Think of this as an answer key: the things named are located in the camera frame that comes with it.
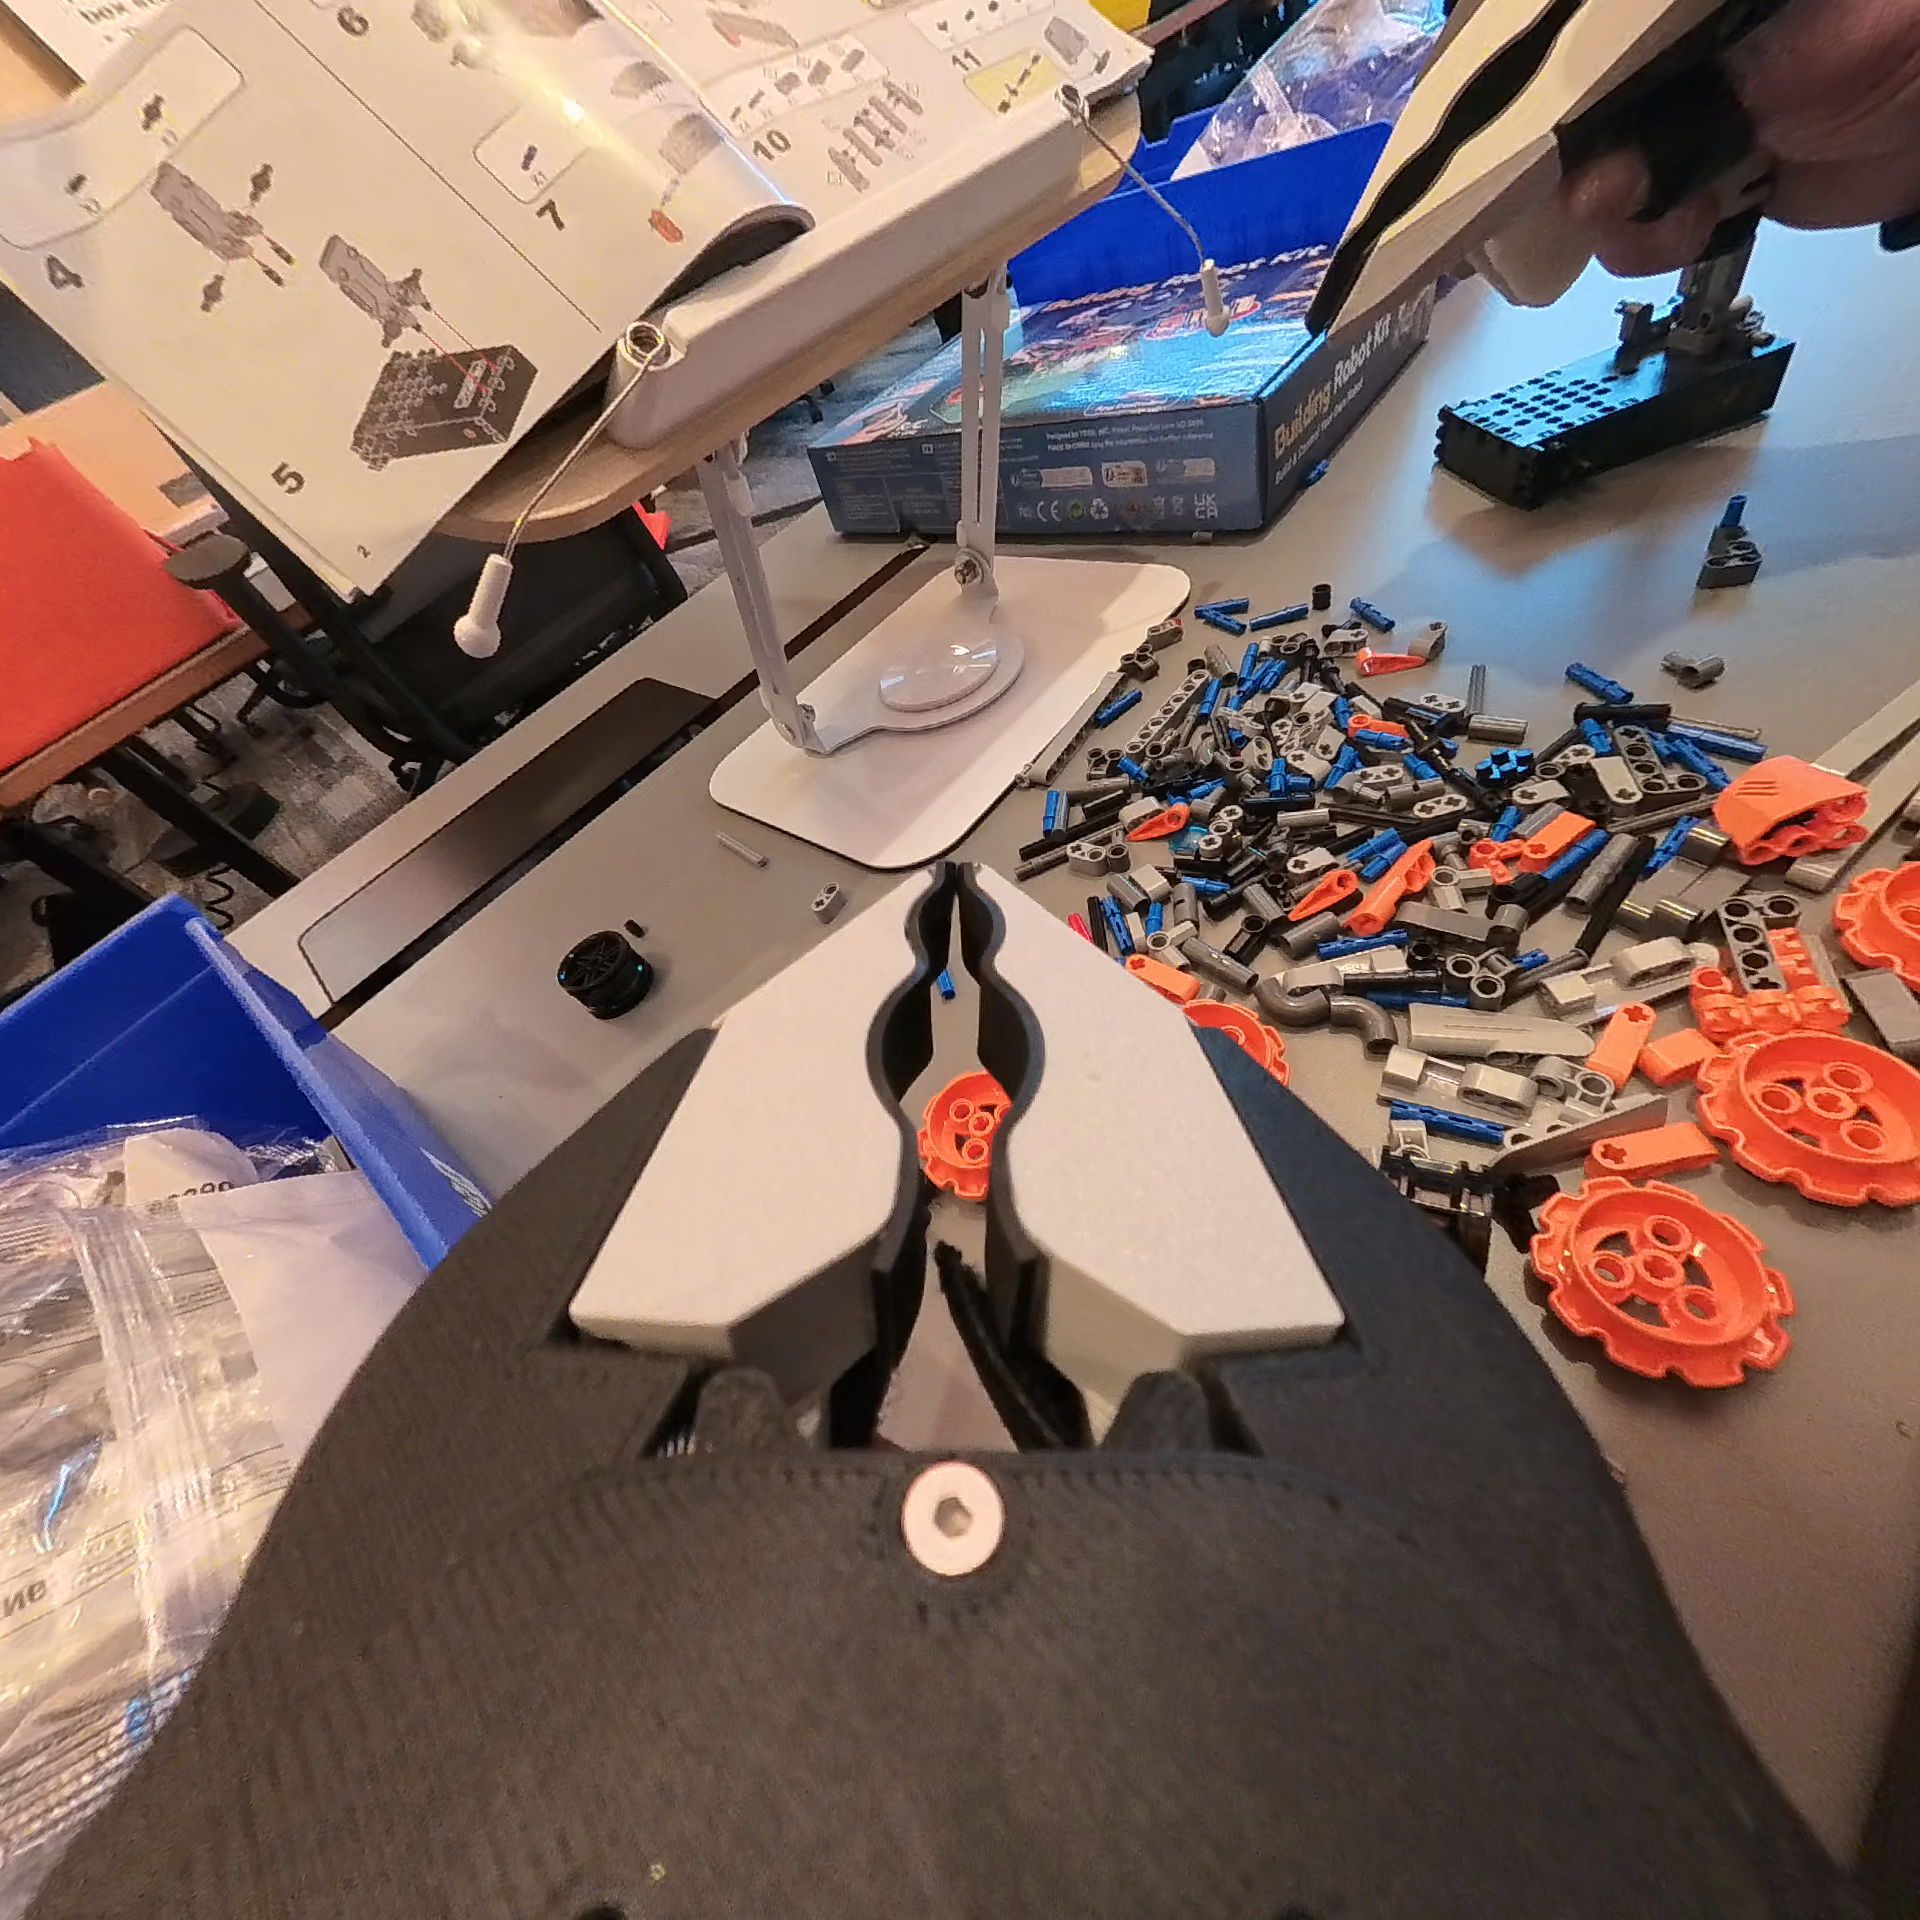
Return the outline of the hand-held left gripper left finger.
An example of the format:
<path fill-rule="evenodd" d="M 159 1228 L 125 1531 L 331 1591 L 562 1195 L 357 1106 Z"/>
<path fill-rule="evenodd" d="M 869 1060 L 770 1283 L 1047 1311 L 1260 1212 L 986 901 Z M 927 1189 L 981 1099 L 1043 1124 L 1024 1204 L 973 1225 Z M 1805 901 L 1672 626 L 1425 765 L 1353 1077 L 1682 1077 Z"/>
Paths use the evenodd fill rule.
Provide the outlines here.
<path fill-rule="evenodd" d="M 756 1369 L 872 1444 L 921 1311 L 931 1060 L 957 869 L 861 907 L 724 1010 L 569 1300 L 588 1337 Z"/>

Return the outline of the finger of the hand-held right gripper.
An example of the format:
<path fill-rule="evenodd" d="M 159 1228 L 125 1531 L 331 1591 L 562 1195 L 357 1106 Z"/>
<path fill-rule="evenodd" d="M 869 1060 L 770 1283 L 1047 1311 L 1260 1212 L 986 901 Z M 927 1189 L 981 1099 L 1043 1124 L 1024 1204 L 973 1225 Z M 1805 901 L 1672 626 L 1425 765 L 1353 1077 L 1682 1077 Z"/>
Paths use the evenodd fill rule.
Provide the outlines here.
<path fill-rule="evenodd" d="M 1308 308 L 1343 330 L 1455 266 L 1536 163 L 1499 131 L 1553 52 L 1549 2 L 1456 4 Z"/>
<path fill-rule="evenodd" d="M 1592 250 L 1556 202 L 1603 153 L 1639 151 L 1648 220 L 1733 199 L 1741 105 L 1723 54 L 1739 4 L 1459 4 L 1313 299 L 1345 330 L 1474 268 L 1519 307 L 1556 301 Z"/>

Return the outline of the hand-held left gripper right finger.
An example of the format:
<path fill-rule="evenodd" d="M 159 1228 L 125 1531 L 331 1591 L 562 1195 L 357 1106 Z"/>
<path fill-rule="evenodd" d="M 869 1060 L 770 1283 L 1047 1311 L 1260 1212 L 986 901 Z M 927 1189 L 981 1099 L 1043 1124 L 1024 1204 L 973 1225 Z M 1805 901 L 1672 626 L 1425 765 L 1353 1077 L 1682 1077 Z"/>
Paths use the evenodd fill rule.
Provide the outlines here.
<path fill-rule="evenodd" d="M 964 869 L 993 1140 L 986 1287 L 1018 1357 L 1115 1409 L 1140 1375 L 1347 1323 L 1210 1034 L 993 869 Z"/>

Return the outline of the grey frame piece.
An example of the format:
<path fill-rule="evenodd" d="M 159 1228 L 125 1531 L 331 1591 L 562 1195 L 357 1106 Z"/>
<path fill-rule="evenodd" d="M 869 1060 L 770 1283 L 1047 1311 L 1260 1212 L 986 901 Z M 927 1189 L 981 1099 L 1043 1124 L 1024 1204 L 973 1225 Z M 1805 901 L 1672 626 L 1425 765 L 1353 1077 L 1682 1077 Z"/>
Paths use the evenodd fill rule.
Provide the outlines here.
<path fill-rule="evenodd" d="M 1769 342 L 1745 289 L 1754 239 L 1708 254 L 1680 273 L 1666 307 L 1621 301 L 1617 372 L 1625 375 L 1655 354 L 1672 363 L 1719 363 L 1748 356 Z"/>

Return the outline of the pile of small building pieces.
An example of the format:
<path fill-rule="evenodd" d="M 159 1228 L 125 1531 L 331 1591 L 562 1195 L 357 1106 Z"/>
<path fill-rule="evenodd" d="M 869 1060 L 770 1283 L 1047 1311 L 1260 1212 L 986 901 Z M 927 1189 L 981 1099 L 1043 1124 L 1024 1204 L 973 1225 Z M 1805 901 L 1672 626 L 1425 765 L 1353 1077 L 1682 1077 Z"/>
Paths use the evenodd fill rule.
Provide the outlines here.
<path fill-rule="evenodd" d="M 1281 1034 L 1351 1029 L 1380 1166 L 1485 1166 L 1495 1124 L 1593 1140 L 1499 1198 L 1416 1198 L 1388 1170 L 1429 1210 L 1481 1222 L 1511 1191 L 1533 1210 L 1529 1191 L 1601 1155 L 1634 1183 L 1729 1166 L 1827 1210 L 1914 1210 L 1859 1195 L 1880 1182 L 1841 1170 L 1834 1121 L 1792 1110 L 1805 1082 L 1769 1092 L 1812 1155 L 1722 1143 L 1700 1079 L 1731 1043 L 1795 1029 L 1916 1070 L 1916 849 L 1803 897 L 1795 860 L 1741 867 L 1713 815 L 1748 765 L 1812 761 L 1916 670 L 1808 733 L 1808 642 L 1767 687 L 1739 667 L 1729 706 L 1717 654 L 1608 657 L 1531 622 L 1531 699 L 1514 706 L 1503 667 L 1436 677 L 1447 637 L 1365 598 L 1333 609 L 1323 585 L 1165 618 L 1108 670 L 1124 684 L 1047 786 L 1015 876 L 1080 873 L 1069 929 L 1196 974 L 1196 998 L 1261 1012 L 1271 983 Z"/>

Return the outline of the blue storage bin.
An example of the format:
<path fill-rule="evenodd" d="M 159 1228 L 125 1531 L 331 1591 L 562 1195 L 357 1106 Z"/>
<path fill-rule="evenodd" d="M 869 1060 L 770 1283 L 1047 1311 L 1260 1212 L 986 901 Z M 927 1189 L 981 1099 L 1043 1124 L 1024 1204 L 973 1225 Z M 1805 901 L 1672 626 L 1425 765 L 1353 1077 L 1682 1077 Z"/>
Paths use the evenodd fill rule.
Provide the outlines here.
<path fill-rule="evenodd" d="M 394 1079 L 180 898 L 3 1017 L 5 1150 L 149 1122 L 197 1122 L 237 1145 L 333 1139 L 425 1263 L 491 1204 Z"/>

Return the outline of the person's right hand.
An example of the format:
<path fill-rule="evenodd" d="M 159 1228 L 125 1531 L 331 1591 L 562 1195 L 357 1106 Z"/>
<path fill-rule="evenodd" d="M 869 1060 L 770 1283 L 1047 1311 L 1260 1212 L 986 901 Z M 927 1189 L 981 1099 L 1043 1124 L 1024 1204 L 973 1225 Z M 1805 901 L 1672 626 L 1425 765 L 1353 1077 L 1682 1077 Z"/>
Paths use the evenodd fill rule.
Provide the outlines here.
<path fill-rule="evenodd" d="M 1722 67 L 1754 129 L 1751 175 L 1783 227 L 1859 228 L 1919 205 L 1919 4 L 1792 2 L 1741 37 Z M 1706 187 L 1644 218 L 1647 163 L 1596 155 L 1554 191 L 1556 211 L 1618 276 L 1688 268 L 1722 221 L 1725 191 Z"/>

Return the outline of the clear plastic bag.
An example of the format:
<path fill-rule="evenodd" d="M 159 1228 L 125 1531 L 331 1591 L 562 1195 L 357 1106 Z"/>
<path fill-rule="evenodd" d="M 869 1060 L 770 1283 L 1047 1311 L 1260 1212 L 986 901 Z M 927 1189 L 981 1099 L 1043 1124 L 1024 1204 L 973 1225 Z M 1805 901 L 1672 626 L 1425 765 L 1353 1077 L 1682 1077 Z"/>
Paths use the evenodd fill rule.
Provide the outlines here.
<path fill-rule="evenodd" d="M 5 1915 L 152 1746 L 424 1276 L 329 1135 L 180 1117 L 5 1150 Z"/>
<path fill-rule="evenodd" d="M 1392 125 L 1450 22 L 1442 2 L 1319 2 L 1216 108 L 1203 133 L 1215 166 Z"/>

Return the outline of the black perforated motor block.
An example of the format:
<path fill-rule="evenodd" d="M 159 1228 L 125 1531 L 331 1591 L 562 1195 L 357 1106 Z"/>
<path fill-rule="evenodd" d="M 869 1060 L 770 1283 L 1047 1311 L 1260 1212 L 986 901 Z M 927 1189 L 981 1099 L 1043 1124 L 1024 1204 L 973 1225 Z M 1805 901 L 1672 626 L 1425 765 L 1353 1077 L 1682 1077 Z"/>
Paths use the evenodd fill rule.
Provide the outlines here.
<path fill-rule="evenodd" d="M 1597 351 L 1444 406 L 1434 459 L 1471 489 L 1533 513 L 1604 474 L 1764 418 L 1792 351 L 1771 334 L 1722 356 Z"/>

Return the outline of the small black wheel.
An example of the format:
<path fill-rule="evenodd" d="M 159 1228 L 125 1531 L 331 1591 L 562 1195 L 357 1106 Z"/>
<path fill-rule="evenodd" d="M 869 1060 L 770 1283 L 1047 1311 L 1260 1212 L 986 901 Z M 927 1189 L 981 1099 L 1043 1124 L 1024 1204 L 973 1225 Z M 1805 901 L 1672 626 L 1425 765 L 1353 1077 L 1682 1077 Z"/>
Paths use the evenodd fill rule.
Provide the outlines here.
<path fill-rule="evenodd" d="M 604 929 L 568 949 L 557 985 L 589 1017 L 611 1022 L 650 998 L 656 970 L 626 932 Z"/>

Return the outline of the group of orange gear wheels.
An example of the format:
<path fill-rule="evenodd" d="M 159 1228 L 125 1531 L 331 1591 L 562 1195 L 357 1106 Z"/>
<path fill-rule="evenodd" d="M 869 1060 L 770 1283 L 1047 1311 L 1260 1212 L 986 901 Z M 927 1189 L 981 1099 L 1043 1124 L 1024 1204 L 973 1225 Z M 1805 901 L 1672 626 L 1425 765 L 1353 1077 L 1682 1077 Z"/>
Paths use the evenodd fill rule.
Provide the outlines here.
<path fill-rule="evenodd" d="M 956 867 L 956 898 L 952 932 L 961 935 L 964 961 L 964 869 Z M 1479 1298 L 1479 1273 L 1451 1241 L 1418 1225 L 1411 1201 L 1388 1189 L 1392 1169 L 1412 1175 L 1412 1195 L 1461 1195 L 1474 1182 L 1493 1183 L 1493 1195 L 1519 1177 L 1549 1170 L 1593 1140 L 1572 1129 L 1556 1135 L 1511 1135 L 1495 1124 L 1503 1153 L 1485 1166 L 1447 1169 L 1409 1162 L 1403 1155 L 1371 1172 L 1347 1143 L 1337 1139 L 1288 1087 L 1281 990 L 1258 985 L 1260 1010 L 1253 1012 L 1225 998 L 1193 997 L 1197 975 L 1165 966 L 1147 955 L 1124 962 L 1128 975 L 1171 1002 L 1196 1027 L 1210 1034 L 1224 1085 L 1239 1116 L 1249 1122 L 1256 1145 L 1274 1172 L 1288 1204 L 1319 1260 L 1347 1317 L 1345 1330 L 1322 1348 L 1271 1351 L 1193 1364 L 1187 1371 L 1208 1373 L 1221 1364 L 1261 1361 L 1267 1355 L 1311 1355 L 1311 1375 L 1337 1373 L 1357 1364 L 1376 1371 L 1389 1361 L 1409 1355 L 1436 1357 L 1459 1348 L 1466 1332 L 1466 1303 Z M 1884 1204 L 1916 1202 L 1916 1183 L 1901 1189 L 1892 1172 L 1916 1179 L 1916 1070 L 1898 1065 L 1853 1041 L 1811 1030 L 1760 1034 L 1725 1047 L 1704 1063 L 1700 1117 L 1713 1117 L 1715 1135 L 1723 1145 L 1776 1145 L 1783 1153 L 1818 1145 L 1792 1121 L 1786 1092 L 1769 1092 L 1775 1082 L 1808 1083 L 1801 1101 L 1808 1124 L 1815 1109 L 1834 1121 L 1837 1133 L 1829 1145 L 1841 1153 L 1841 1170 L 1873 1172 L 1880 1183 L 1866 1183 L 1861 1198 Z M 1596 1340 L 1604 1355 L 1647 1378 L 1680 1378 L 1697 1388 L 1739 1386 L 1746 1373 L 1776 1367 L 1791 1348 L 1786 1321 L 1795 1311 L 1786 1277 L 1769 1263 L 1763 1241 L 1739 1221 L 1708 1206 L 1699 1194 L 1673 1183 L 1634 1183 L 1625 1163 L 1601 1155 L 1578 1191 L 1559 1191 L 1547 1179 L 1541 1202 L 1541 1225 L 1527 1246 L 1527 1260 L 1547 1285 L 1549 1308 L 1565 1330 Z M 1037 1434 L 1018 1439 L 1021 1446 L 1083 1446 L 1085 1439 L 1059 1438 L 1085 1420 L 1085 1404 L 1076 1389 L 1043 1361 L 1018 1357 L 996 1330 L 986 1283 L 976 1283 L 964 1262 L 952 1277 L 962 1300 L 953 1308 L 962 1326 L 976 1369 L 1003 1402 L 1041 1395 L 1043 1411 L 1003 1411 L 1011 1431 Z M 1356 1354 L 1351 1364 L 1337 1354 Z"/>

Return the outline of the white book stand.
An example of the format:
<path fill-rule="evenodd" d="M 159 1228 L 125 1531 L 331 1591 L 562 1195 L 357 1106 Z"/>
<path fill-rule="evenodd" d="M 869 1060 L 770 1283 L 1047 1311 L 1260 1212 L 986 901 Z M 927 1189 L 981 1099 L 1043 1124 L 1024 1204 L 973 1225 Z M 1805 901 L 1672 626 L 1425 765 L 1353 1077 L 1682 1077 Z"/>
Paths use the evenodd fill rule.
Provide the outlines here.
<path fill-rule="evenodd" d="M 608 372 L 626 447 L 677 438 L 692 466 L 748 635 L 767 724 L 711 778 L 711 797 L 883 873 L 953 849 L 1081 711 L 1129 645 L 1187 602 L 1152 559 L 996 558 L 1007 266 L 1088 202 L 1095 133 L 1080 86 L 1044 81 L 1000 125 L 995 163 L 939 161 L 928 197 L 883 194 L 632 324 Z M 964 299 L 953 558 L 810 685 L 785 654 L 753 529 L 735 415 L 762 418 L 813 358 L 833 375 Z"/>

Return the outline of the blue robot kit box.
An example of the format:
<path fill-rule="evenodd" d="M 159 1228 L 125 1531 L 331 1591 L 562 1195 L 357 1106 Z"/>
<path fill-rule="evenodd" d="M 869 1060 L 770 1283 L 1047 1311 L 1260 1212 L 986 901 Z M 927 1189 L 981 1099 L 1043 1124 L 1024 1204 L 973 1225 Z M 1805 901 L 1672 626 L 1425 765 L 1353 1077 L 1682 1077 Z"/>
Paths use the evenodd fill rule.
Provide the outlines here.
<path fill-rule="evenodd" d="M 1018 303 L 1003 337 L 1002 540 L 1267 529 L 1425 348 L 1436 290 L 1330 340 L 1305 330 L 1322 250 L 1224 273 L 1211 337 L 1191 276 Z"/>

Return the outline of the orange curved panel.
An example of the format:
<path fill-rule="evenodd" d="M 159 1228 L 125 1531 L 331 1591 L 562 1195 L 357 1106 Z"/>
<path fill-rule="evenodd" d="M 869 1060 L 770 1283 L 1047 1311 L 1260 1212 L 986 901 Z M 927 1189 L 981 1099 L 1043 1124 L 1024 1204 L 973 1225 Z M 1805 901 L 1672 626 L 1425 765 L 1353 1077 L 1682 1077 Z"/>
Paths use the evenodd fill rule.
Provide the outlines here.
<path fill-rule="evenodd" d="M 1866 841 L 1866 788 L 1797 757 L 1748 765 L 1713 805 L 1729 852 L 1746 869 L 1779 858 L 1818 858 Z"/>

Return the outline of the white instruction booklet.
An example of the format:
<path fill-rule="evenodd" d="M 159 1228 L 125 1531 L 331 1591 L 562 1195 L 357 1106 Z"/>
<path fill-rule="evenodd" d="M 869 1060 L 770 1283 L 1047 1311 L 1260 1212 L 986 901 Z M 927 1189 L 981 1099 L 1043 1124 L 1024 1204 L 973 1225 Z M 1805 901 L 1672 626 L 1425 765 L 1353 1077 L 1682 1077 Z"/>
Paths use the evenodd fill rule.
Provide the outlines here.
<path fill-rule="evenodd" d="M 674 429 L 1059 209 L 1095 4 L 170 4 L 5 129 L 5 283 L 338 591 L 664 322 Z"/>

